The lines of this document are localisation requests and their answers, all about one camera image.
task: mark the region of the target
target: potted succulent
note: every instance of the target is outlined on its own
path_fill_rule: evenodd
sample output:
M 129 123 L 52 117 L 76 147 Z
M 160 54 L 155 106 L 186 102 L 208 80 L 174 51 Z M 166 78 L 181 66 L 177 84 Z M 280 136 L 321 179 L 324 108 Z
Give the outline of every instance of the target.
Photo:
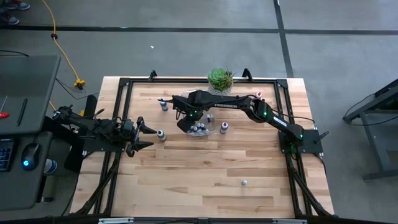
M 222 68 L 213 69 L 207 76 L 209 80 L 208 92 L 213 95 L 229 95 L 232 90 L 234 74 Z

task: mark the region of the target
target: wooden table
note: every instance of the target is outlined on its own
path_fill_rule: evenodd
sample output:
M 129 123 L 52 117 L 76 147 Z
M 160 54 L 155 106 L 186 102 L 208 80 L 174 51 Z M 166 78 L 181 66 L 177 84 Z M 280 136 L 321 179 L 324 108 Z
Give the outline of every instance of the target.
M 99 118 L 111 118 L 120 77 L 104 77 L 97 111 Z M 311 118 L 304 81 L 287 79 L 295 116 Z M 134 158 L 123 153 L 119 166 L 112 216 L 129 217 L 235 217 L 292 218 L 292 199 L 284 155 L 279 149 L 277 130 L 267 123 L 257 124 L 239 110 L 217 108 L 217 126 L 226 121 L 225 135 L 215 131 L 202 137 L 187 136 L 177 127 L 175 111 L 163 112 L 156 99 L 169 99 L 187 90 L 207 89 L 202 83 L 135 83 L 128 118 L 143 116 L 146 125 L 162 129 L 166 142 L 156 135 L 142 134 L 141 140 L 155 144 Z M 276 109 L 274 88 L 267 84 L 235 84 L 233 95 L 261 91 Z M 283 92 L 282 104 L 285 108 Z M 125 93 L 120 107 L 123 112 Z M 311 121 L 296 119 L 306 129 Z M 83 161 L 71 212 L 78 210 L 98 185 L 103 152 Z M 314 196 L 333 213 L 325 171 L 317 157 L 303 154 L 307 184 Z M 247 180 L 247 186 L 241 182 Z M 297 186 L 300 208 L 302 193 Z M 104 191 L 103 206 L 107 197 Z

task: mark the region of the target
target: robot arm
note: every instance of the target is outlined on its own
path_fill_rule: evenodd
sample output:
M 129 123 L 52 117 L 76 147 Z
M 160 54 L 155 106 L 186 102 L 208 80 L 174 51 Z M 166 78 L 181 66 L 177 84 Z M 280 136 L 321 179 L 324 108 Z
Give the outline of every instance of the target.
M 93 116 L 80 116 L 72 112 L 72 106 L 61 106 L 54 112 L 52 119 L 60 124 L 73 124 L 79 127 L 79 138 L 87 140 L 85 147 L 88 151 L 122 151 L 127 145 L 127 155 L 133 157 L 135 152 L 151 146 L 153 142 L 139 140 L 139 133 L 155 134 L 156 131 L 145 126 L 144 119 L 138 117 L 137 128 L 131 119 L 122 120 L 121 118 L 97 119 L 96 115 L 104 109 L 99 110 Z
M 286 122 L 274 114 L 267 103 L 254 95 L 216 96 L 207 91 L 197 90 L 189 93 L 188 98 L 173 96 L 172 100 L 167 102 L 173 103 L 174 110 L 185 114 L 185 117 L 177 123 L 177 126 L 184 132 L 190 130 L 190 127 L 203 116 L 203 111 L 218 107 L 241 110 L 249 119 L 257 123 L 267 122 L 282 131 L 294 143 L 300 143 L 303 139 L 303 127 Z

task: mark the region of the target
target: floor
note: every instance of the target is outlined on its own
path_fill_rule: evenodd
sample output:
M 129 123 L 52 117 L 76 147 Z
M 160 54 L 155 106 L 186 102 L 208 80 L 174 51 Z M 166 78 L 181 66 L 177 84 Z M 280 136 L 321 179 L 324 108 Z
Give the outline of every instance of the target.
M 21 25 L 50 26 L 42 1 L 27 2 L 31 9 L 14 13 Z M 246 29 L 249 33 L 60 31 L 58 41 L 86 80 L 87 93 L 98 92 L 105 75 L 149 75 L 151 70 L 160 76 L 187 76 L 206 75 L 214 67 L 239 74 L 247 67 L 255 77 L 304 78 L 317 126 L 330 132 L 323 149 L 335 213 L 398 221 L 398 177 L 362 180 L 362 175 L 376 171 L 376 161 L 363 128 L 341 119 L 351 105 L 398 77 L 397 1 L 279 0 L 282 17 L 277 17 L 273 0 L 48 0 L 48 4 L 59 26 Z M 280 18 L 285 29 L 335 30 L 335 34 L 272 33 L 281 28 Z M 339 30 L 388 30 L 391 35 Z M 0 49 L 60 55 L 50 31 L 0 30 L 0 34 Z M 64 59 L 58 78 L 68 85 L 75 81 Z M 85 105 L 58 84 L 51 100 L 55 106 L 73 104 L 75 111 Z M 76 176 L 65 174 L 54 180 L 56 201 L 29 211 L 2 212 L 0 217 L 60 215 L 75 181 Z

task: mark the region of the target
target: computer mouse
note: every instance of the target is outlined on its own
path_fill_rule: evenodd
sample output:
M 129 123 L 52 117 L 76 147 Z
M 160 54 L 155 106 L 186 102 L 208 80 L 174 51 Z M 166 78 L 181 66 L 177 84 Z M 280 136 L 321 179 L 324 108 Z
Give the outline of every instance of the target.
M 32 142 L 26 145 L 21 156 L 22 168 L 26 171 L 34 170 L 39 163 L 39 153 L 40 144 Z

